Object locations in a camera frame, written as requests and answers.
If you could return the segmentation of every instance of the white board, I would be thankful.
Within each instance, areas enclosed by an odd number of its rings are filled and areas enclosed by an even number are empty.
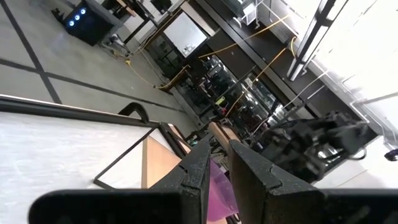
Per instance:
[[[184,12],[164,30],[164,33],[184,57],[190,55],[206,40],[206,35]]]
[[[61,189],[99,188],[94,177],[150,128],[0,112],[0,223],[27,223],[32,202]],[[171,150],[155,130],[151,135]],[[100,178],[140,188],[142,143]]]

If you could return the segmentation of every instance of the gray floor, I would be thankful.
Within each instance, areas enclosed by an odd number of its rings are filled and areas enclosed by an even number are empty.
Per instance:
[[[178,102],[176,97],[146,84],[124,63],[124,60],[116,60],[99,47],[91,47],[68,35],[50,13],[51,8],[64,6],[50,0],[43,1],[40,5],[29,4],[29,0],[6,0],[6,2],[44,70],[68,78],[50,78],[63,104],[117,113],[129,102],[134,101],[120,96],[122,94],[149,101],[149,103],[140,103],[146,107],[150,119],[173,123],[184,135],[197,128],[186,113],[152,104],[157,103],[183,111],[182,107],[186,109],[184,102],[180,100]],[[129,34],[125,28],[118,32],[122,37]],[[132,41],[129,46],[134,48],[136,44]],[[0,58],[34,67],[2,8],[0,8]],[[159,72],[155,73],[142,55],[133,56],[132,66],[151,83],[161,83]],[[79,85],[69,80],[76,80],[86,85]],[[100,90],[89,88],[93,86],[100,87]],[[120,94],[110,94],[102,90]],[[52,102],[37,73],[5,65],[0,65],[0,94]]]

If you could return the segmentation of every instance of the black frame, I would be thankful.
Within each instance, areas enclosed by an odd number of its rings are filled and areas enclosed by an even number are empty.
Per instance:
[[[58,105],[55,103],[47,103],[43,101],[35,101],[26,98],[17,98],[13,96],[0,95],[0,112],[30,114],[37,116],[48,116],[54,118],[77,119],[82,121],[94,121],[100,123],[122,124],[129,126],[138,126],[144,128],[151,128],[143,135],[137,142],[124,151],[118,158],[116,158],[109,166],[102,170],[93,180],[93,183],[104,189],[115,189],[114,187],[98,180],[105,174],[112,166],[119,162],[125,155],[131,152],[141,141],[148,137],[153,131],[159,129],[160,133],[170,144],[173,152],[179,157],[183,158],[187,152],[181,146],[181,142],[187,145],[188,143],[178,137],[170,129],[169,124],[156,121],[144,121],[143,119],[131,118],[124,115],[100,112],[95,110],[86,110],[83,108],[76,108],[72,106]]]

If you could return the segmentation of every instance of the pink object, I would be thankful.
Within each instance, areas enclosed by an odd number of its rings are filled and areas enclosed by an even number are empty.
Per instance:
[[[218,166],[210,160],[210,188],[207,220],[215,222],[238,213],[231,182]]]

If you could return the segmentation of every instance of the floor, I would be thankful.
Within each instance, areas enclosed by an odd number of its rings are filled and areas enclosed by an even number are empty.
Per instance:
[[[172,123],[186,136],[197,129],[178,94],[152,88],[124,60],[68,35],[50,13],[66,6],[37,1],[0,0],[0,94],[110,113],[136,101],[151,120]],[[124,27],[118,33],[129,35]],[[151,83],[162,83],[143,55],[133,56],[132,66]]]

